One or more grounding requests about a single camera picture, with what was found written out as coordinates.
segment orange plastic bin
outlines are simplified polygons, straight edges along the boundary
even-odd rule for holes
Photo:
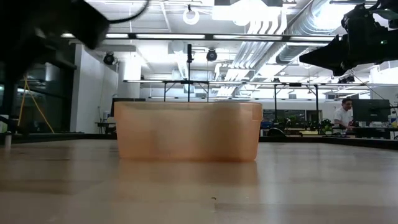
[[[259,103],[115,102],[121,159],[253,161]]]

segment security camera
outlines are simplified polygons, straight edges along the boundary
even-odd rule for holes
[[[114,65],[118,62],[118,59],[113,55],[113,52],[107,52],[104,57],[104,63],[107,65]]]
[[[215,60],[217,60],[216,50],[215,49],[209,49],[209,52],[207,53],[206,59],[209,62],[214,62]]]

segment ceiling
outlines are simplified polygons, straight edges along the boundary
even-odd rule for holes
[[[142,6],[142,1],[128,0],[87,0],[93,7],[97,8],[108,19],[119,19],[135,14]],[[237,26],[233,21],[217,21],[212,19],[212,9],[214,1],[179,1],[178,4],[173,1],[153,1],[150,8],[140,18],[115,24],[110,32],[135,32],[135,33],[211,33],[211,34],[244,34],[249,30],[249,24],[246,26]],[[183,20],[184,10],[187,4],[191,3],[193,9],[198,9],[200,18],[195,25],[188,25]],[[287,22],[295,17],[309,2],[309,0],[296,0],[295,7],[287,8]],[[343,34],[343,29],[337,29],[335,33]],[[105,45],[135,45],[145,63],[142,66],[142,74],[145,78],[156,77],[157,74],[172,73],[172,70],[178,70],[175,57],[168,54],[169,43],[171,41],[159,40],[106,40]],[[184,44],[192,44],[195,60],[191,64],[192,70],[215,71],[217,63],[232,62],[239,52],[243,42],[230,41],[185,41]],[[207,62],[206,53],[208,49],[214,48],[218,53],[218,61]],[[120,52],[117,57],[124,58],[128,52]],[[369,79],[369,67],[357,69],[356,75],[361,77],[362,81]],[[283,70],[283,75],[276,74],[284,82],[310,82],[313,78],[317,81],[337,82],[332,80],[332,73],[319,67],[303,65],[299,62],[291,63]]]

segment desk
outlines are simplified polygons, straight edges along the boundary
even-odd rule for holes
[[[398,131],[398,128],[365,127],[353,128],[357,138],[384,138],[391,139],[391,132]]]
[[[96,122],[97,127],[99,128],[99,133],[102,134],[102,128],[104,128],[104,133],[108,134],[109,125],[116,125],[115,122]]]

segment man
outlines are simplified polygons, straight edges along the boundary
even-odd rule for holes
[[[335,111],[335,124],[340,124],[344,126],[347,130],[352,130],[352,126],[349,125],[351,122],[351,112],[350,109],[353,107],[353,101],[349,98],[343,99],[341,108]]]

